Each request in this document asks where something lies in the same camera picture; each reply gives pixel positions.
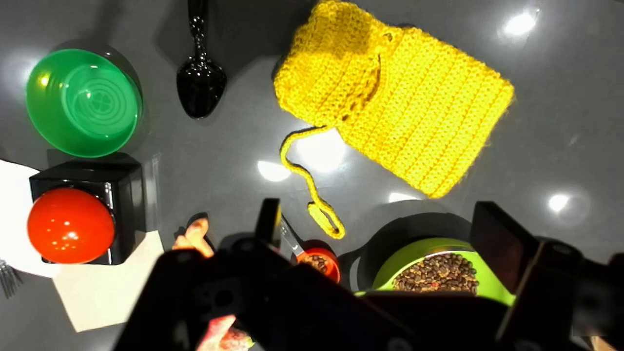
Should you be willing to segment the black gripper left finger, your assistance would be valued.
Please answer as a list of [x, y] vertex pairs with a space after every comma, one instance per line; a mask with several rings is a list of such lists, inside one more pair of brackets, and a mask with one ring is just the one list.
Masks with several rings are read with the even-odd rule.
[[256, 236], [266, 244], [278, 246], [282, 242], [282, 201], [266, 199], [260, 209]]

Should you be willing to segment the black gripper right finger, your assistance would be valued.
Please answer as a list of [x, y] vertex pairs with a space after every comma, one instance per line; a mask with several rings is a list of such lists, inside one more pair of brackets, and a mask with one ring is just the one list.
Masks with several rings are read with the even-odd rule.
[[498, 332], [506, 351], [574, 351], [584, 255], [533, 236], [494, 201], [475, 207], [471, 244], [516, 296]]

